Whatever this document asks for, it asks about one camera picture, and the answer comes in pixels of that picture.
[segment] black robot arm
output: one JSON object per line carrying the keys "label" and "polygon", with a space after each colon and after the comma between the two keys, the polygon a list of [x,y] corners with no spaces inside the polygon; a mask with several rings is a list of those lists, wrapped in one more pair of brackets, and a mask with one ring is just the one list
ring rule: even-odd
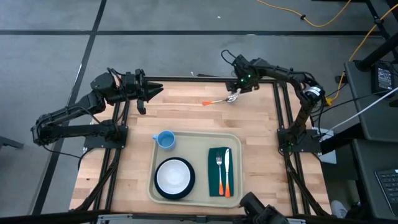
{"label": "black robot arm", "polygon": [[[112,73],[119,80],[119,86],[116,85]],[[105,141],[118,141],[121,137],[120,132],[117,124],[112,120],[102,121],[96,125],[62,126],[62,124],[85,114],[93,115],[103,112],[106,107],[105,102],[114,105],[137,100],[138,111],[140,114],[146,114],[144,101],[148,102],[160,93],[163,85],[146,81],[145,73],[140,69],[137,69],[134,75],[129,72],[121,75],[119,78],[116,71],[109,69],[109,72],[99,75],[91,82],[93,91],[83,96],[79,102],[40,116],[35,126],[31,128],[33,142],[43,146],[60,138],[77,136],[102,136]]]}
{"label": "black robot arm", "polygon": [[297,145],[305,136],[305,123],[311,115],[313,107],[323,99],[325,91],[308,72],[295,72],[292,69],[269,65],[265,60],[258,58],[247,61],[239,55],[232,62],[237,76],[236,82],[227,83],[227,90],[233,93],[247,93],[259,89],[259,80],[263,77],[274,78],[293,86],[295,95],[300,100],[301,108],[295,121],[288,129],[281,130],[280,141],[287,147]]}

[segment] yellow cable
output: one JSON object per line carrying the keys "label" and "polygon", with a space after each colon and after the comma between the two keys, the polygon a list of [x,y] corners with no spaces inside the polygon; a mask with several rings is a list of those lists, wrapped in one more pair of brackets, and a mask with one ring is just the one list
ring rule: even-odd
{"label": "yellow cable", "polygon": [[[393,11],[396,7],[398,7],[398,4],[396,4],[394,7],[390,8],[390,10],[388,10],[388,11],[380,18],[380,20],[383,20],[383,19],[384,19],[388,14],[390,14],[390,12]],[[362,45],[365,43],[366,39],[369,37],[369,35],[371,34],[371,32],[373,32],[373,31],[375,30],[376,26],[377,26],[377,25],[374,25],[374,26],[372,27],[372,29],[369,30],[368,34],[366,34],[366,36],[364,37],[364,39],[362,40],[362,42],[357,46],[357,48],[355,49],[354,53],[353,53],[353,54],[351,55],[351,57],[349,58],[349,60],[348,60],[349,62],[353,60],[353,58],[354,58],[354,56],[356,55],[356,53],[358,52],[358,50],[359,50],[359,49],[362,47]],[[327,103],[328,106],[330,106],[331,103],[332,103],[335,99],[337,99],[338,93],[339,93],[339,89],[340,89],[340,86],[341,86],[341,83],[342,83],[342,81],[343,81],[343,77],[344,77],[344,76],[345,76],[345,73],[343,72],[343,73],[341,74],[340,82],[339,82],[338,87],[337,87],[338,91],[336,92],[335,97],[333,97],[333,98],[327,98],[327,99],[326,99],[326,103]]]}
{"label": "yellow cable", "polygon": [[[293,12],[294,14],[299,15],[300,17],[303,16],[302,14],[298,13],[297,11],[295,11],[295,10],[293,10],[293,9],[287,9],[287,8],[284,8],[284,7],[273,6],[273,5],[271,5],[271,4],[268,4],[268,3],[263,2],[263,1],[260,1],[260,0],[256,0],[256,1],[259,2],[259,3],[265,4],[266,6],[269,6],[269,7],[273,7],[273,8],[276,8],[276,9],[285,10],[285,11],[288,11],[288,12]],[[334,16],[334,18],[332,18],[329,22],[327,22],[327,23],[325,23],[325,24],[322,24],[322,25],[315,25],[315,24],[313,24],[312,22],[310,22],[306,17],[304,17],[304,20],[305,20],[305,22],[307,22],[308,24],[310,24],[311,26],[314,26],[314,27],[324,27],[324,26],[327,26],[328,24],[330,24],[331,22],[333,22],[338,16],[340,16],[340,14],[347,8],[348,4],[349,4],[351,1],[352,1],[352,0],[348,0],[348,2],[347,2],[347,3],[345,4],[345,6],[340,10],[340,12],[338,12],[338,13]]]}

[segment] tray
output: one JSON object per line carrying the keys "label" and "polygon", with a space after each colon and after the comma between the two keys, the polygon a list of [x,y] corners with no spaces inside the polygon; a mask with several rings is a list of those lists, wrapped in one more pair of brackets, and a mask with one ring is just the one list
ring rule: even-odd
{"label": "tray", "polygon": [[[148,181],[148,196],[157,203],[173,205],[194,205],[207,207],[232,208],[239,205],[243,196],[242,172],[242,144],[232,134],[226,133],[200,133],[200,132],[174,132],[176,147],[173,151],[164,151],[154,141],[150,177]],[[232,152],[234,170],[234,196],[210,197],[208,188],[208,150],[213,147],[230,147]],[[168,200],[160,196],[154,185],[154,176],[159,164],[170,158],[181,157],[191,163],[195,171],[195,185],[192,191],[180,200]]]}

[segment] fork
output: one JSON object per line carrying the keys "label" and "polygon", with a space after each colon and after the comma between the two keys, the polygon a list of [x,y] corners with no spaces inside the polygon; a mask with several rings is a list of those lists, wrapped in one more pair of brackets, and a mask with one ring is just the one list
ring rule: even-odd
{"label": "fork", "polygon": [[220,186],[219,186],[219,189],[218,189],[218,193],[220,195],[223,195],[224,194],[223,182],[221,181],[221,165],[223,163],[223,156],[221,155],[220,152],[217,152],[216,162],[217,162],[217,165],[218,165],[218,172],[220,173]]}

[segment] orange handle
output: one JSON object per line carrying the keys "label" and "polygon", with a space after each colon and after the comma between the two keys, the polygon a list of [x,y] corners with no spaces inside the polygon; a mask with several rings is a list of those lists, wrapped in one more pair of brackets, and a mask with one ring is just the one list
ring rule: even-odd
{"label": "orange handle", "polygon": [[225,197],[230,197],[231,195],[229,194],[229,183],[227,181],[226,183],[226,187],[225,187]]}
{"label": "orange handle", "polygon": [[220,195],[223,195],[223,194],[224,194],[223,183],[221,182],[221,180],[220,180],[220,187],[219,187],[219,189],[218,189],[218,193],[219,193]]}
{"label": "orange handle", "polygon": [[206,105],[210,105],[210,104],[212,104],[213,102],[212,101],[203,101],[201,104],[203,105],[203,106],[206,106]]}

